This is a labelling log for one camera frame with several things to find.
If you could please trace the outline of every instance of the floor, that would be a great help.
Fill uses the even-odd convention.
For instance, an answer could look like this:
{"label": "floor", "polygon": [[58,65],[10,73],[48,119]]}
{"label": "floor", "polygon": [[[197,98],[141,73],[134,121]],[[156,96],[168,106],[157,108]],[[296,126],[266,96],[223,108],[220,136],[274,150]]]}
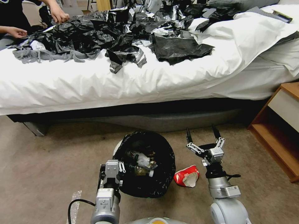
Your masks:
{"label": "floor", "polygon": [[[35,137],[19,123],[0,117],[0,223],[65,224],[73,193],[94,201],[101,163],[134,129],[104,123],[68,123],[50,127]],[[253,224],[298,223],[299,185],[288,177],[241,124],[218,126],[226,138],[223,166],[242,192]],[[201,177],[194,188],[173,181],[164,197],[134,198],[121,194],[120,223],[165,216],[190,224],[212,224],[205,168],[186,147],[185,131],[162,133],[173,147],[177,169],[197,164]],[[192,130],[195,143],[214,141],[210,128]],[[89,223],[90,205],[80,204],[77,224]]]}

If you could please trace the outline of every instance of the person's arm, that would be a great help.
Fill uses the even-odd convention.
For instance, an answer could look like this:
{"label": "person's arm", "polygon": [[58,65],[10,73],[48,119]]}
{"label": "person's arm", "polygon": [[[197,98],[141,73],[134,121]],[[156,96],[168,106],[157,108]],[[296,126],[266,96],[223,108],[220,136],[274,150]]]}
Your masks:
{"label": "person's arm", "polygon": [[56,0],[40,0],[49,6],[51,15],[56,23],[63,23],[69,20],[69,15],[66,14],[60,6],[57,4]]}
{"label": "person's arm", "polygon": [[15,38],[27,36],[27,31],[12,26],[0,26],[0,33],[8,33]]}

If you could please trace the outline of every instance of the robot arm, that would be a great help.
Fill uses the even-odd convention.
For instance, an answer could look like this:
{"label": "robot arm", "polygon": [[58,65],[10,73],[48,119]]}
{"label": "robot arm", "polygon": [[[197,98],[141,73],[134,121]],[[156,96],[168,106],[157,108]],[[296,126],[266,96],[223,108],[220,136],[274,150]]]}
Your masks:
{"label": "robot arm", "polygon": [[123,162],[108,160],[101,166],[96,205],[91,217],[91,224],[118,224],[119,202],[121,195],[119,187],[122,186],[121,176],[125,173]]}
{"label": "robot arm", "polygon": [[221,163],[225,138],[221,138],[215,127],[213,132],[216,143],[197,146],[193,143],[190,131],[187,129],[186,145],[197,156],[203,158],[202,164],[206,167],[210,195],[214,199],[211,205],[212,218],[216,224],[251,224],[244,205],[235,199],[241,195],[239,187],[228,182],[230,178],[241,175],[228,175],[223,170]]}

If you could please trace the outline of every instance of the white duvet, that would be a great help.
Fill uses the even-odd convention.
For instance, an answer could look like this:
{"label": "white duvet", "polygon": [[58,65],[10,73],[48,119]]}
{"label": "white duvet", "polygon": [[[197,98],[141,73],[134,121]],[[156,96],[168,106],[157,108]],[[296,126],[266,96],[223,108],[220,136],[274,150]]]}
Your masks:
{"label": "white duvet", "polygon": [[[299,5],[275,7],[299,12]],[[209,37],[203,43],[215,47],[209,56],[170,66],[159,62],[149,48],[139,46],[147,63],[142,68],[126,63],[117,74],[109,71],[105,50],[85,63],[22,64],[6,49],[0,51],[0,115],[200,98],[200,90],[234,77],[278,40],[298,30],[299,16],[293,18],[286,24],[253,12],[240,13],[204,32]]]}

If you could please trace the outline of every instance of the wooden nightstand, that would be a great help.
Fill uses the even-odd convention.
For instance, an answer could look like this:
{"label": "wooden nightstand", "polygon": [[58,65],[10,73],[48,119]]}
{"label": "wooden nightstand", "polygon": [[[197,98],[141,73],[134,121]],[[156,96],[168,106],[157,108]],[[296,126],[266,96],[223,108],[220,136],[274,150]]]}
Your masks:
{"label": "wooden nightstand", "polygon": [[299,82],[278,88],[249,126],[289,176],[299,181]]}

